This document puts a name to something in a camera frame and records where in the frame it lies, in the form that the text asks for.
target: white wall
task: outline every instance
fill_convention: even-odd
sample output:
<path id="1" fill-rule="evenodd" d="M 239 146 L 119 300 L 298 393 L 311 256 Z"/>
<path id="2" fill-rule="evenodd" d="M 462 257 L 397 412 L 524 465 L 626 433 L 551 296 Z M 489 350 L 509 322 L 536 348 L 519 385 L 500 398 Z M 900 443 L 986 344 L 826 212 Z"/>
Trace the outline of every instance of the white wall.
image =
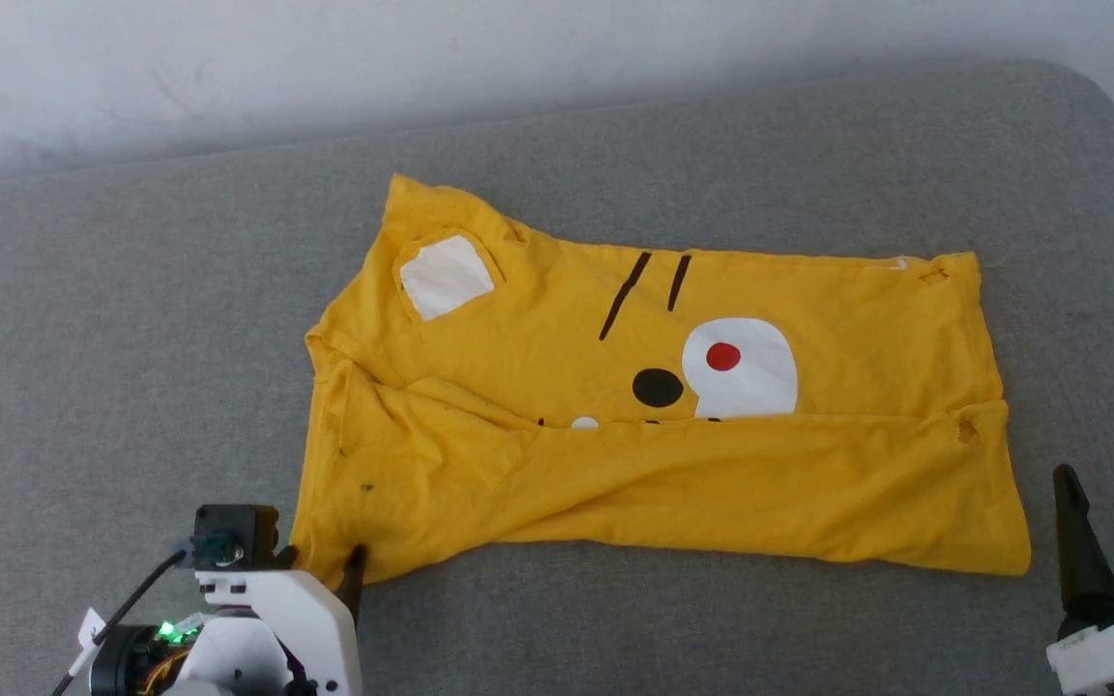
<path id="1" fill-rule="evenodd" d="M 0 0 L 0 178 L 962 56 L 1114 98 L 1114 0 Z"/>

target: orange wire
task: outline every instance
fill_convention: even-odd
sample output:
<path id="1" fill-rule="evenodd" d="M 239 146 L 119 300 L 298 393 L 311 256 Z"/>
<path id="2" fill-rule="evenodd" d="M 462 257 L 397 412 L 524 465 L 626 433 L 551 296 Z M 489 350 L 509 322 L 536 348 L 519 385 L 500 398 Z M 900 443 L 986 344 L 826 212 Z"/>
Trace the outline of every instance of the orange wire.
<path id="1" fill-rule="evenodd" d="M 166 657 L 165 660 L 160 661 L 160 664 L 149 673 L 149 678 L 145 679 L 145 690 L 141 692 L 143 695 L 152 696 L 152 694 L 154 693 L 154 684 L 159 678 L 167 677 L 169 670 L 172 669 L 172 666 L 174 666 L 174 663 L 183 659 L 183 657 L 186 657 L 187 654 L 192 649 L 187 648 L 187 650 L 180 650 L 178 653 L 174 653 L 173 656 Z"/>

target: black stripe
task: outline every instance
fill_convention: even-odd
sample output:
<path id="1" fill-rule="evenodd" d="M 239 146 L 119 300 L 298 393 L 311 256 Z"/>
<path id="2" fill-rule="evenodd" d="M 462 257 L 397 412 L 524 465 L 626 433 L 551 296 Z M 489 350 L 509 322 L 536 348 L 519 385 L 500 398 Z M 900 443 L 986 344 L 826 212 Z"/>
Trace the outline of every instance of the black stripe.
<path id="1" fill-rule="evenodd" d="M 677 272 L 673 273 L 673 287 L 668 290 L 668 312 L 677 304 L 677 293 L 682 291 L 682 282 L 685 281 L 685 268 L 691 265 L 691 255 L 682 254 L 682 261 L 677 261 Z"/>
<path id="2" fill-rule="evenodd" d="M 638 259 L 635 262 L 633 272 L 631 272 L 631 277 L 627 277 L 626 282 L 622 283 L 622 290 L 618 290 L 618 295 L 613 298 L 613 307 L 609 308 L 609 316 L 605 318 L 605 329 L 600 330 L 600 341 L 604 341 L 605 336 L 609 334 L 609 330 L 613 329 L 613 321 L 618 317 L 618 312 L 622 310 L 622 304 L 627 300 L 627 295 L 631 295 L 631 288 L 638 282 L 638 277 L 642 277 L 642 269 L 647 265 L 647 261 L 649 259 L 651 252 L 638 254 Z"/>

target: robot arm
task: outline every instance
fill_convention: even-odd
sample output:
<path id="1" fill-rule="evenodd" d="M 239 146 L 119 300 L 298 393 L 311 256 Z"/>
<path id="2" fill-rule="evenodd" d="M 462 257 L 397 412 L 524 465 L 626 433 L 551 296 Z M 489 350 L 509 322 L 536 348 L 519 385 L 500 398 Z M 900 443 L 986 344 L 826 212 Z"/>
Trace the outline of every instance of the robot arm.
<path id="1" fill-rule="evenodd" d="M 1077 472 L 1061 465 L 1056 487 L 1059 585 L 1065 620 L 1047 661 L 1066 695 L 1114 693 L 1114 574 L 1088 522 L 1088 499 Z"/>
<path id="2" fill-rule="evenodd" d="M 358 547 L 336 591 L 274 556 L 277 510 L 203 506 L 189 568 L 212 617 L 195 629 L 111 626 L 89 673 L 91 696 L 282 693 L 360 696 L 355 623 L 368 552 Z"/>

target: white eye patch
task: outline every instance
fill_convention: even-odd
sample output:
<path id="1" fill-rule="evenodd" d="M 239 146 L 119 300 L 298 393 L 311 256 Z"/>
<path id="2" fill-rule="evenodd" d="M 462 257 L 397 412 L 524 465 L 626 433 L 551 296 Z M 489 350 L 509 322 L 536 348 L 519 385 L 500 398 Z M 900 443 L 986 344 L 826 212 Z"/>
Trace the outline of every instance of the white eye patch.
<path id="1" fill-rule="evenodd" d="M 402 264 L 399 277 L 423 321 L 455 312 L 495 288 L 476 246 L 461 235 L 424 246 Z"/>
<path id="2" fill-rule="evenodd" d="M 698 418 L 791 414 L 797 406 L 793 352 L 776 326 L 725 317 L 695 326 L 682 349 L 685 381 Z"/>

